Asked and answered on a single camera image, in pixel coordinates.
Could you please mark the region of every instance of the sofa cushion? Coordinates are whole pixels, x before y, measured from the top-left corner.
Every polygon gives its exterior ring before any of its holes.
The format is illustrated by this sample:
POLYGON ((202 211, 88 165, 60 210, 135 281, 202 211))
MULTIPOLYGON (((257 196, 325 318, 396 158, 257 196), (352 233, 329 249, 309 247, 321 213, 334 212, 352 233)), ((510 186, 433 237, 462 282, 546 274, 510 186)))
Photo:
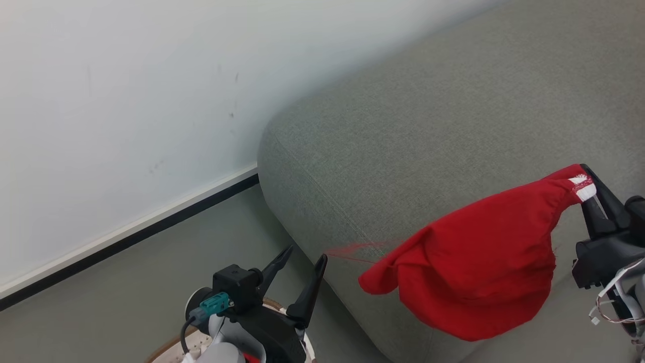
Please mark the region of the sofa cushion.
MULTIPOLYGON (((357 242, 394 247, 572 163, 622 200, 645 193, 644 4, 513 1, 300 100, 263 136, 268 205, 314 260, 357 242)), ((579 209, 565 212, 554 284, 585 237, 579 209)), ((326 279, 390 359, 452 363, 476 348, 420 323, 396 293, 364 293, 357 278, 368 267, 332 258, 326 279)))

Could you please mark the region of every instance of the wire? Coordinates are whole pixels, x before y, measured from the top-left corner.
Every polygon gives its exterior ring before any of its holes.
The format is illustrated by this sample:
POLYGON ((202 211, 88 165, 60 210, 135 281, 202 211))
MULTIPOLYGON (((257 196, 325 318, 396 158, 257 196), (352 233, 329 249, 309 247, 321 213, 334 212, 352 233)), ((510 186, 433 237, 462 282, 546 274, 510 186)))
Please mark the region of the wire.
POLYGON ((195 321, 195 317, 191 316, 190 319, 186 320, 184 326, 181 327, 181 332, 179 333, 179 341, 181 342, 181 349, 184 350, 184 354, 188 354, 190 350, 188 349, 188 344, 186 344, 186 329, 190 326, 190 323, 195 321))
POLYGON ((640 323, 640 322, 645 322, 645 318, 627 318, 627 319, 612 319, 605 315, 602 310, 600 309, 600 306, 603 305, 603 303, 600 302, 600 299, 611 289, 614 287, 614 285, 617 285, 620 283, 620 279, 622 276, 627 273, 627 271, 636 268, 641 262, 643 262, 645 258, 641 258, 638 261, 635 261, 631 263, 630 265, 627 265, 626 267, 623 267, 622 269, 619 270, 619 272, 616 274, 616 277, 609 282, 609 284, 598 294, 596 297, 596 309, 598 310, 598 314, 605 319, 606 321, 614 324, 626 324, 626 323, 640 323))

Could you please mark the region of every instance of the red thread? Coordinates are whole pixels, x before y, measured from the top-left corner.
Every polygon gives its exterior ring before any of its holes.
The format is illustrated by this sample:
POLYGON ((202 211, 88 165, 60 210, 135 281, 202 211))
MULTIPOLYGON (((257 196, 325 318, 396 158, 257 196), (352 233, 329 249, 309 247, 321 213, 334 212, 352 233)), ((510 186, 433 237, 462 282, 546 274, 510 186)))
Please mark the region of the red thread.
POLYGON ((358 261, 358 262, 369 262, 369 263, 371 263, 371 264, 376 264, 376 262, 373 262, 373 261, 361 260, 360 258, 344 257, 344 256, 339 256, 339 255, 337 255, 337 254, 331 254, 331 253, 327 253, 327 256, 333 256, 333 257, 337 257, 337 258, 343 258, 343 259, 345 259, 345 260, 352 260, 352 261, 358 261))

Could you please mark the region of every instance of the black cable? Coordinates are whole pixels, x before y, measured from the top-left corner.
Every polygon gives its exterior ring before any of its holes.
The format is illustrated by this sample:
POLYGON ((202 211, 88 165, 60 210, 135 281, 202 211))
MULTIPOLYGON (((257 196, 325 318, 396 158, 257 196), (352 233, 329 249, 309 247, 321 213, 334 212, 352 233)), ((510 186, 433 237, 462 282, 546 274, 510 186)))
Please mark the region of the black cable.
POLYGON ((184 323, 184 326, 181 327, 181 332, 179 333, 179 341, 181 342, 181 349, 184 350, 185 354, 188 354, 190 350, 188 349, 188 345, 186 344, 186 329, 190 326, 190 323, 195 321, 195 317, 191 316, 190 319, 186 320, 184 323))

